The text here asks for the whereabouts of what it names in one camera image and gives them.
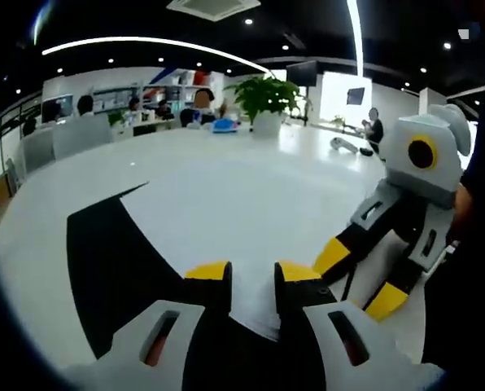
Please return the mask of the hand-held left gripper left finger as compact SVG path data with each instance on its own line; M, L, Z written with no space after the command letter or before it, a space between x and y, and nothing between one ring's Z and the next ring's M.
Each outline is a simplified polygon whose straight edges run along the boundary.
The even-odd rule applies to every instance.
M226 260L187 271L185 301L155 301L113 334L96 362L68 367L65 380L75 390L185 389L193 359L212 346L207 324L231 311L232 274Z

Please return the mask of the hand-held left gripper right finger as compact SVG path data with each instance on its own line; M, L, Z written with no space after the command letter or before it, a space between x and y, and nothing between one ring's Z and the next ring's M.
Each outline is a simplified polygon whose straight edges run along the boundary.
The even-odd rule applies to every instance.
M276 262L274 291L283 389L433 390L443 377L412 362L355 304L337 301L309 267Z

